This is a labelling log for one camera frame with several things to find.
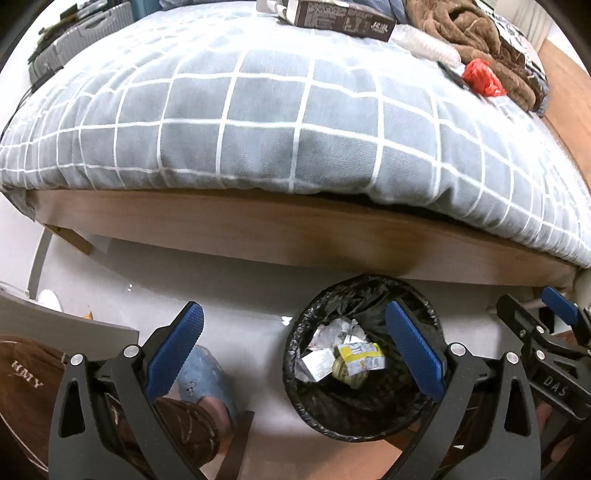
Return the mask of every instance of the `black trash bag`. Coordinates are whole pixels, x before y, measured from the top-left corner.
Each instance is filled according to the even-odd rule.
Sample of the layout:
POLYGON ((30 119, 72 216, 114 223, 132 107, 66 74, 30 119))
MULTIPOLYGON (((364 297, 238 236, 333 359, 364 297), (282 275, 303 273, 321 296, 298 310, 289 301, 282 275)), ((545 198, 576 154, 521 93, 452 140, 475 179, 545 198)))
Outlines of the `black trash bag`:
POLYGON ((386 305, 404 300, 416 318, 441 332, 431 304, 415 288, 384 275, 360 275, 321 292, 302 312, 287 338, 283 382, 300 417, 314 430, 346 442, 381 440, 415 422, 428 403, 388 334, 386 305), (338 317, 359 322, 368 340, 386 357, 385 370, 369 372, 360 390, 334 379, 302 382, 294 375, 296 360, 304 353, 321 324, 338 317))

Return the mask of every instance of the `mattress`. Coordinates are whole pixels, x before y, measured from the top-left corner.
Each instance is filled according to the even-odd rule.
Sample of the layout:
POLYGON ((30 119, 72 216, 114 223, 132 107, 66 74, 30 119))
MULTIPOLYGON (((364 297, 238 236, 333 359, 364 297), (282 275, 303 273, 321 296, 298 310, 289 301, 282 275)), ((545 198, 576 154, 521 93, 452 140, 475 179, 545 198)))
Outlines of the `mattress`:
POLYGON ((74 57, 0 147, 0 188, 251 189, 422 206, 591 266, 591 197, 545 126, 394 43, 252 2, 156 12, 74 57))

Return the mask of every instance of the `blue gripper pad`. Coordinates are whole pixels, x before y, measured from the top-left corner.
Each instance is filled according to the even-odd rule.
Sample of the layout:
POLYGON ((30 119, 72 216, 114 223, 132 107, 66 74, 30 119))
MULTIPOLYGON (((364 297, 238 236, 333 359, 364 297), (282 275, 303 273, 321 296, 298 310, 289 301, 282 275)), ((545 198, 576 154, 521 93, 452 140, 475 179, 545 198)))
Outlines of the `blue gripper pad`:
POLYGON ((203 332, 201 305, 195 303, 185 312, 174 330, 148 364, 144 394, 150 402, 166 395, 173 386, 185 360, 203 332))
POLYGON ((441 401, 445 394, 443 365, 396 301, 386 307, 386 327, 418 389, 434 401, 441 401))
POLYGON ((542 291, 542 301, 567 325, 574 326, 579 322, 578 308, 552 287, 546 287, 542 291))

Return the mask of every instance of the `brown towel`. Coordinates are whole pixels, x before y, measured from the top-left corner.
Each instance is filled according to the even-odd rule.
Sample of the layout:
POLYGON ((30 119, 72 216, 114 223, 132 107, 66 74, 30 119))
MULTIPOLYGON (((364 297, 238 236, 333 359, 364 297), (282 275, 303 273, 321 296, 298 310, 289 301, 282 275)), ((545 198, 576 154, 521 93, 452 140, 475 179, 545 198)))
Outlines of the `brown towel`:
POLYGON ((500 36, 495 23, 472 0, 405 0, 408 19, 433 37, 448 41, 464 64, 486 60, 507 95, 523 110, 535 104, 525 59, 500 36))
MULTIPOLYGON (((67 361, 65 353, 53 348, 0 335, 0 421, 45 477, 51 417, 67 361)), ((219 435, 205 409, 169 398, 159 398, 156 406, 171 434, 197 466, 217 455, 219 435)), ((111 410, 131 460, 152 476, 115 399, 111 401, 111 410)))

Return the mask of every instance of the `orange object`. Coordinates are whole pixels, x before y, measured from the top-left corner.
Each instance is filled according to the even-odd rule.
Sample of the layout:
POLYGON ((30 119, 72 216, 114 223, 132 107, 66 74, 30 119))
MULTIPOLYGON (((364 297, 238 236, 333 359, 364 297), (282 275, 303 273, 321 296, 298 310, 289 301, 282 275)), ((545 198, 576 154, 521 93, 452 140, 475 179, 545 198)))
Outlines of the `orange object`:
POLYGON ((474 59, 466 65, 462 78, 472 90, 485 97, 500 97, 507 94, 499 77, 491 70, 488 62, 482 59, 474 59))

